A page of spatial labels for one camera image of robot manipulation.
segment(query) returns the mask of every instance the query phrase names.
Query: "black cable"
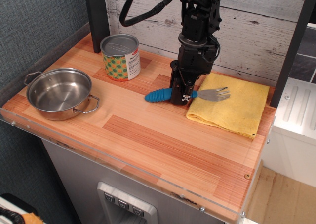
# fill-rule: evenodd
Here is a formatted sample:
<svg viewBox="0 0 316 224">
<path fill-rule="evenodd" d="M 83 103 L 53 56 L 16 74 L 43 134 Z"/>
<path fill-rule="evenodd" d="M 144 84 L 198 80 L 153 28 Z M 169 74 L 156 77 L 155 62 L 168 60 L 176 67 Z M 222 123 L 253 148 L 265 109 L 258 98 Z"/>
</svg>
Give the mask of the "black cable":
<svg viewBox="0 0 316 224">
<path fill-rule="evenodd" d="M 219 42 L 217 41 L 217 39 L 216 39 L 213 35 L 211 35 L 210 38 L 211 38 L 211 40 L 212 40 L 213 42 L 215 42 L 215 45 L 218 47 L 218 50 L 217 50 L 217 55 L 215 56 L 215 58 L 214 58 L 212 61 L 208 61 L 208 60 L 206 59 L 205 53 L 202 54 L 203 60 L 205 60 L 208 64 L 214 63 L 214 61 L 218 58 L 219 53 L 221 52 L 221 45 L 219 44 Z"/>
<path fill-rule="evenodd" d="M 134 25 L 136 23 L 139 23 L 147 18 L 150 18 L 150 17 L 160 13 L 163 10 L 163 8 L 166 7 L 168 4 L 170 4 L 173 0 L 164 0 L 163 2 L 160 2 L 159 4 L 157 4 L 152 10 L 150 10 L 146 13 L 143 13 L 142 15 L 136 16 L 134 18 L 125 20 L 133 1 L 134 0 L 126 0 L 126 3 L 124 4 L 124 7 L 122 9 L 122 12 L 119 15 L 119 22 L 124 27 Z"/>
<path fill-rule="evenodd" d="M 0 216 L 5 216 L 10 221 L 13 222 L 13 224 L 25 224 L 24 219 L 21 214 L 13 212 L 8 209 L 4 209 L 0 207 Z"/>
</svg>

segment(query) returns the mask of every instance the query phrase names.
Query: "pot handle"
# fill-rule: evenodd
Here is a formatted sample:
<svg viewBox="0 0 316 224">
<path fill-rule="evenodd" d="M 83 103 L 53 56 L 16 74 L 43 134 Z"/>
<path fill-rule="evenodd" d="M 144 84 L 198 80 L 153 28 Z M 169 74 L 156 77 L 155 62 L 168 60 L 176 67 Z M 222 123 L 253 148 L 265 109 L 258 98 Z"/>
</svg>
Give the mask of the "pot handle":
<svg viewBox="0 0 316 224">
<path fill-rule="evenodd" d="M 42 74 L 42 72 L 37 71 L 37 72 L 30 73 L 30 74 L 26 75 L 26 76 L 25 76 L 25 79 L 24 79 L 24 84 L 25 84 L 26 86 L 29 86 L 29 85 L 26 83 L 26 81 L 28 80 L 28 77 L 29 77 L 29 76 L 32 76 L 32 75 L 35 75 L 35 74 Z"/>
<path fill-rule="evenodd" d="M 78 109 L 76 109 L 76 108 L 73 108 L 74 113 L 80 112 L 80 113 L 82 113 L 82 114 L 88 114 L 88 113 L 93 112 L 93 111 L 95 111 L 96 109 L 98 109 L 100 99 L 99 99 L 98 97 L 96 97 L 96 96 L 89 95 L 89 96 L 88 96 L 89 101 L 91 100 L 91 97 L 94 98 L 95 100 L 97 100 L 97 105 L 95 106 L 95 108 L 93 108 L 93 109 L 91 109 L 91 110 L 89 110 L 89 111 L 87 111 L 87 112 L 84 112 L 84 111 L 82 111 L 82 110 L 78 110 Z"/>
</svg>

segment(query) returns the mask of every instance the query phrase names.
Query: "can lid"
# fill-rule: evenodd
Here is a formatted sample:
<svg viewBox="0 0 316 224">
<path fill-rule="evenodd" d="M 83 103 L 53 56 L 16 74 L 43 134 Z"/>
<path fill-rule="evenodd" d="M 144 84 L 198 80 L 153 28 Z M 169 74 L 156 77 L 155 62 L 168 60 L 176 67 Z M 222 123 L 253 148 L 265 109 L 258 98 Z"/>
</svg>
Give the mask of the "can lid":
<svg viewBox="0 0 316 224">
<path fill-rule="evenodd" d="M 136 37 L 129 34 L 115 34 L 104 38 L 100 43 L 101 51 L 104 55 L 124 56 L 133 53 L 138 47 Z"/>
</svg>

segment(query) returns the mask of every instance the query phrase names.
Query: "metal pot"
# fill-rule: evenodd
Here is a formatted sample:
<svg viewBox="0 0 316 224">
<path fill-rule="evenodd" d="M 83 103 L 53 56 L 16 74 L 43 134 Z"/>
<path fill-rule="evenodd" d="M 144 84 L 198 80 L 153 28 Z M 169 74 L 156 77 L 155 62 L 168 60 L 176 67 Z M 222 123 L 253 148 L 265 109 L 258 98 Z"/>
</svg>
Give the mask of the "metal pot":
<svg viewBox="0 0 316 224">
<path fill-rule="evenodd" d="M 27 84 L 28 77 L 35 74 L 40 75 Z M 80 70 L 63 68 L 35 72 L 26 75 L 24 84 L 28 86 L 26 96 L 30 104 L 50 120 L 70 119 L 79 113 L 95 111 L 99 106 L 99 98 L 90 95 L 90 77 Z M 97 100 L 96 107 L 84 112 L 91 98 Z"/>
</svg>

